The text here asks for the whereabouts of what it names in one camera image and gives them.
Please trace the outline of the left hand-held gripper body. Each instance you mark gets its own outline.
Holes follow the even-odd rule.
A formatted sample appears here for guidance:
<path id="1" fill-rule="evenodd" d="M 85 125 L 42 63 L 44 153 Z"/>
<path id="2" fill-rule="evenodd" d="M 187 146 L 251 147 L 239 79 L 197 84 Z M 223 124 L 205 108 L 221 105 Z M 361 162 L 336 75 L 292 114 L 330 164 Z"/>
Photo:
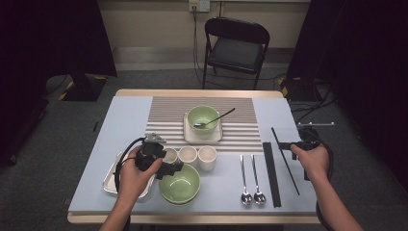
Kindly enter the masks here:
<path id="1" fill-rule="evenodd" d="M 163 143 L 166 140 L 156 133 L 148 134 L 141 143 L 141 148 L 136 154 L 135 165 L 139 170 L 147 170 L 158 159 L 164 158 Z"/>

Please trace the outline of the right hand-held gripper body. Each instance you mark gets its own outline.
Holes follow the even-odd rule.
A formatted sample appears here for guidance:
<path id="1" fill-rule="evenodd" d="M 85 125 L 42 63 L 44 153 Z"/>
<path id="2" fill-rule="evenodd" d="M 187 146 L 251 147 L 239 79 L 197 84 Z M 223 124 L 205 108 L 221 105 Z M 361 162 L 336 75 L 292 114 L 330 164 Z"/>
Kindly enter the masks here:
<path id="1" fill-rule="evenodd" d="M 335 125 L 334 122 L 331 123 L 298 122 L 296 124 L 296 127 L 298 129 L 298 134 L 299 137 L 301 138 L 301 141 L 293 142 L 293 145 L 305 151 L 315 149 L 318 146 L 322 145 L 327 151 L 329 151 L 330 147 L 327 145 L 325 141 L 321 139 L 316 128 L 321 126 L 334 126 L 334 125 Z"/>

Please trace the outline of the black patterned chopstick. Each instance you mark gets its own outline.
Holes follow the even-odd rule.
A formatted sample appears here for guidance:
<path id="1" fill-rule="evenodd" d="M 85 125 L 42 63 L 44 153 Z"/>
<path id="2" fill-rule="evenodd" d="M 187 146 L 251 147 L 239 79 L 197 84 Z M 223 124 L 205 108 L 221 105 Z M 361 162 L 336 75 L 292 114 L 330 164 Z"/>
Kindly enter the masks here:
<path id="1" fill-rule="evenodd" d="M 275 141 L 276 141 L 276 143 L 277 143 L 277 145 L 278 145 L 278 143 L 279 143 L 280 141 L 278 140 L 278 136 L 277 136 L 277 134 L 276 134 L 274 128 L 271 128 L 271 132 L 272 132 L 272 134 L 273 134 L 273 136 L 274 136 L 274 138 L 275 138 Z M 287 159 L 286 159 L 286 157 L 285 157 L 284 150 L 280 150 L 280 149 L 279 149 L 279 151 L 280 151 L 281 156 L 282 156 L 282 158 L 283 158 L 283 160 L 284 160 L 284 163 L 285 163 L 285 166 L 286 166 L 286 168 L 287 168 L 287 171 L 288 171 L 288 173 L 289 173 L 289 175 L 290 175 L 290 177 L 291 177 L 291 180 L 292 180 L 293 186 L 294 186 L 294 188 L 295 188 L 295 191 L 296 191 L 297 194 L 300 194 L 300 192 L 299 192 L 299 190 L 298 190 L 298 187 L 297 187 L 297 184 L 296 184 L 296 182 L 295 182 L 295 180 L 294 180 L 294 178 L 293 178 L 293 174 L 292 174 L 292 171 L 291 171 L 291 169 L 290 169 L 290 167 L 289 167 L 288 161 L 287 161 Z"/>

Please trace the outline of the row of black chopsticks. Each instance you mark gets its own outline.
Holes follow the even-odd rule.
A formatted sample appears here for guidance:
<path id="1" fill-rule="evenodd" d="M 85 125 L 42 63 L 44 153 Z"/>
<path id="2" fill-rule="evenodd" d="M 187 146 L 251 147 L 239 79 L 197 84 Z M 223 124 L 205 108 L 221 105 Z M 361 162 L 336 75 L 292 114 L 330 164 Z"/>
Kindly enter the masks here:
<path id="1" fill-rule="evenodd" d="M 264 157 L 268 172 L 268 181 L 271 191 L 273 207 L 281 207 L 281 198 L 277 182 L 276 169 L 273 159 L 272 146 L 270 142 L 263 143 Z"/>

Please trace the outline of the white square plate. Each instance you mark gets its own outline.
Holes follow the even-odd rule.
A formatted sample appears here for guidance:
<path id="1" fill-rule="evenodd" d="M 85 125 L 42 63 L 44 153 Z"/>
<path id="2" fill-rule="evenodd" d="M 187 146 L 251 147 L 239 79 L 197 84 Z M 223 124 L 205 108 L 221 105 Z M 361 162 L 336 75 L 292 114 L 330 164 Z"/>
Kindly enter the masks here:
<path id="1" fill-rule="evenodd" d="M 222 138 L 222 124 L 219 123 L 216 127 L 216 129 L 213 131 L 212 134 L 208 135 L 198 135 L 193 132 L 191 127 L 188 124 L 188 116 L 184 115 L 184 124 L 183 124 L 183 134 L 184 134 L 184 139 L 187 142 L 194 142 L 194 143 L 199 143 L 199 142 L 217 142 L 220 141 Z"/>

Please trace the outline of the metal spoon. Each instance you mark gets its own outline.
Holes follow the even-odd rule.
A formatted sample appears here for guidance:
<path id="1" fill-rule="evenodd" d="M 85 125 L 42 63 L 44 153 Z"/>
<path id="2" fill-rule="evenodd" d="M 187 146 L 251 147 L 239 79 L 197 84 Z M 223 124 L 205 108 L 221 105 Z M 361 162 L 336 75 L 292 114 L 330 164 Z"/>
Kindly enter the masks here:
<path id="1" fill-rule="evenodd" d="M 193 125 L 193 127 L 194 127 L 194 128 L 204 128 L 204 127 L 206 127 L 207 125 L 211 124 L 212 122 L 218 121 L 218 120 L 220 120 L 222 117 L 231 114 L 231 113 L 234 112 L 235 110 L 236 110 L 236 108 L 233 108 L 233 109 L 229 110 L 228 112 L 226 112 L 226 113 L 224 113 L 224 114 L 222 114 L 222 115 L 219 115 L 218 117 L 216 117 L 216 118 L 214 118 L 214 119 L 212 119 L 211 121 L 208 121 L 208 122 L 196 122 L 196 123 Z"/>
<path id="2" fill-rule="evenodd" d="M 263 205 L 266 203 L 267 200 L 266 200 L 265 195 L 260 191 L 260 188 L 259 188 L 257 168 L 256 168 L 256 162 L 255 162 L 254 155 L 251 156 L 251 164 L 252 164 L 255 186 L 256 186 L 256 192 L 254 193 L 254 200 L 258 205 Z"/>
<path id="3" fill-rule="evenodd" d="M 241 195 L 241 202 L 243 205 L 251 205 L 253 202 L 253 198 L 252 198 L 252 195 L 248 192 L 247 186 L 246 186 L 243 155 L 240 156 L 240 163 L 241 163 L 242 184 L 243 184 L 243 193 Z"/>

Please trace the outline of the green bowl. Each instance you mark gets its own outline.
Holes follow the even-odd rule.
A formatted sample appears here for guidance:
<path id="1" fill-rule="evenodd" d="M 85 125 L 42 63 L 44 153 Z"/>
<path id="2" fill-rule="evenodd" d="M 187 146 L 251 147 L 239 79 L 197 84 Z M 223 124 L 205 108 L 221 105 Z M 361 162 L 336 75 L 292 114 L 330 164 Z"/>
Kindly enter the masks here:
<path id="1" fill-rule="evenodd" d="M 219 112 L 211 106 L 207 106 L 207 105 L 195 106 L 187 112 L 187 116 L 188 116 L 189 126 L 191 127 L 193 132 L 198 135 L 211 134 L 213 133 L 213 131 L 216 129 L 218 125 L 218 121 L 215 121 L 207 125 L 204 128 L 194 128 L 193 127 L 193 125 L 196 122 L 208 122 L 219 116 Z"/>
<path id="2" fill-rule="evenodd" d="M 196 196 L 188 198 L 186 200 L 176 200 L 164 197 L 164 200 L 173 206 L 186 206 L 192 203 L 196 199 Z"/>
<path id="3" fill-rule="evenodd" d="M 176 171 L 172 176 L 165 176 L 159 182 L 161 196 L 176 200 L 197 196 L 200 186 L 200 175 L 191 165 L 183 165 L 180 171 Z"/>

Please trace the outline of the person's left hand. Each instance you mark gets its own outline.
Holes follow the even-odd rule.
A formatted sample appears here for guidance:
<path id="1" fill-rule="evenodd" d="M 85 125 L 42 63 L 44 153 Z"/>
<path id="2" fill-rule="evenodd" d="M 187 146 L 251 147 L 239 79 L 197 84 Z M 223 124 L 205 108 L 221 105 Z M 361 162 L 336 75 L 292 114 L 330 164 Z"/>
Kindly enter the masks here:
<path id="1" fill-rule="evenodd" d="M 136 167 L 136 154 L 140 147 L 135 147 L 128 155 L 128 159 L 122 164 L 120 171 L 120 183 L 118 200 L 135 202 L 145 190 L 148 180 L 158 171 L 162 160 L 157 159 L 149 169 L 139 170 Z"/>

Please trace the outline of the light blue table cover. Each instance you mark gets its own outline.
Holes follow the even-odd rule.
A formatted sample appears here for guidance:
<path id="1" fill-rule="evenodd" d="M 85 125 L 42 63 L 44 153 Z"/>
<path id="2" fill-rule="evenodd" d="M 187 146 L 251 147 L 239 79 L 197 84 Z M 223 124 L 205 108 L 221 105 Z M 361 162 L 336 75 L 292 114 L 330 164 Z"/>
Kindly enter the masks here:
<path id="1" fill-rule="evenodd" d="M 117 96 L 113 99 L 105 121 L 90 154 L 83 176 L 69 206 L 71 214 L 96 215 L 107 213 L 115 203 L 115 195 L 103 190 L 103 180 L 116 155 L 135 139 L 146 134 L 147 120 L 154 96 Z M 281 153 L 271 132 L 274 128 L 279 141 L 297 141 L 298 134 L 287 101 L 283 98 L 250 98 L 253 102 L 262 141 L 273 145 L 272 153 L 281 198 L 281 207 L 274 208 L 268 181 L 268 172 L 262 153 L 217 153 L 216 166 L 201 174 L 201 189 L 196 199 L 186 206 L 173 206 L 160 194 L 159 185 L 152 184 L 149 193 L 136 205 L 138 215 L 306 215 L 315 211 L 316 197 L 310 182 L 304 178 L 299 162 L 290 152 L 285 157 L 292 171 L 300 194 L 297 194 Z M 243 205 L 242 171 L 243 155 L 246 186 L 252 195 L 251 205 Z M 251 156 L 255 156 L 260 191 L 266 203 L 258 205 Z"/>

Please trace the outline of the brown striped placemat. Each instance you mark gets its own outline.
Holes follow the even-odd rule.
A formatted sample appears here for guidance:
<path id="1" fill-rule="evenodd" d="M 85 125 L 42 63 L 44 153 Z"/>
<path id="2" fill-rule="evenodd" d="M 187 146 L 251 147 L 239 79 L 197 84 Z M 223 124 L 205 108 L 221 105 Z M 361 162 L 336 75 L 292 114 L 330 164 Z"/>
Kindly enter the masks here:
<path id="1" fill-rule="evenodd" d="M 184 115 L 194 106 L 208 105 L 220 113 L 236 108 L 220 120 L 222 138 L 217 142 L 187 142 L 184 139 Z M 179 149 L 184 145 L 200 148 L 213 146 L 218 153 L 262 153 L 258 122 L 250 98 L 232 97 L 161 97 L 154 96 L 149 112 L 146 134 L 157 133 L 166 140 L 166 146 Z"/>

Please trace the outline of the black stand base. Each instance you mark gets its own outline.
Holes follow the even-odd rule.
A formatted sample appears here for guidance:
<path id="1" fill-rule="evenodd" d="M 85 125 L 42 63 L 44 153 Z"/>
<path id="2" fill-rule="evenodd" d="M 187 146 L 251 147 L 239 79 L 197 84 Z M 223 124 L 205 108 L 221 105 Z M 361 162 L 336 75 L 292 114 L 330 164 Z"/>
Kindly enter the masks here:
<path id="1" fill-rule="evenodd" d="M 73 74 L 72 81 L 59 97 L 62 101 L 96 101 L 104 88 L 105 77 Z"/>
<path id="2" fill-rule="evenodd" d="M 313 82 L 301 78 L 278 80 L 283 96 L 289 101 L 320 101 L 321 96 Z"/>

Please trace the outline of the wooden table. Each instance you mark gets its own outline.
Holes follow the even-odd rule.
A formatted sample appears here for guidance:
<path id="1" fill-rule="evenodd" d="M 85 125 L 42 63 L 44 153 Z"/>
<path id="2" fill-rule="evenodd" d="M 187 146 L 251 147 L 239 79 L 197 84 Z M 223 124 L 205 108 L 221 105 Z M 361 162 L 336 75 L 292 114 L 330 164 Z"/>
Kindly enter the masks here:
<path id="1" fill-rule="evenodd" d="M 161 97 L 234 97 L 234 98 L 283 98 L 282 94 L 273 90 L 119 90 L 115 96 L 161 96 Z M 151 224 L 300 224 L 315 223 L 315 211 L 306 215 L 138 215 L 133 209 L 134 223 Z M 71 214 L 68 208 L 67 218 L 72 223 L 101 223 L 107 214 Z"/>

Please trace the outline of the black folding chair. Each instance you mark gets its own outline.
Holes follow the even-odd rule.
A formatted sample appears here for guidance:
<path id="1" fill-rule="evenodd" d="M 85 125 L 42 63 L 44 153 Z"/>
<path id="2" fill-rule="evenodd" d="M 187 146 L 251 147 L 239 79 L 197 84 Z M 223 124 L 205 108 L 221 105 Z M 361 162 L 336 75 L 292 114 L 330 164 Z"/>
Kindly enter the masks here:
<path id="1" fill-rule="evenodd" d="M 232 70 L 255 76 L 257 88 L 261 69 L 268 51 L 270 34 L 255 22 L 216 16 L 206 21 L 206 46 L 202 89 L 207 83 L 207 67 Z"/>

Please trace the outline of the round grey base plate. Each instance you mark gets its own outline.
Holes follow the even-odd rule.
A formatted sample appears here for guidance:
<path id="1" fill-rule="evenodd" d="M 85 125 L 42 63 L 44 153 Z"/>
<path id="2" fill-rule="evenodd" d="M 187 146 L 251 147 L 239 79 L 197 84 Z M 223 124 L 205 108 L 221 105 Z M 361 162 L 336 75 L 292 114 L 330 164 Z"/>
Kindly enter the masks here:
<path id="1" fill-rule="evenodd" d="M 53 76 L 46 81 L 45 93 L 47 95 L 62 92 L 72 81 L 69 74 Z"/>

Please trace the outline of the white wall socket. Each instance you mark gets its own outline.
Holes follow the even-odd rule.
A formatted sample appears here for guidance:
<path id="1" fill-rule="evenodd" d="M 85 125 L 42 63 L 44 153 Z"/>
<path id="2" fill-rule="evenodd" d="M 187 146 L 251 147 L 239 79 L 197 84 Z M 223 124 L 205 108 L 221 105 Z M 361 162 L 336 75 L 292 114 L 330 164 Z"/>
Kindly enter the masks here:
<path id="1" fill-rule="evenodd" d="M 192 13 L 208 13 L 210 9 L 210 0 L 189 0 L 189 11 Z"/>

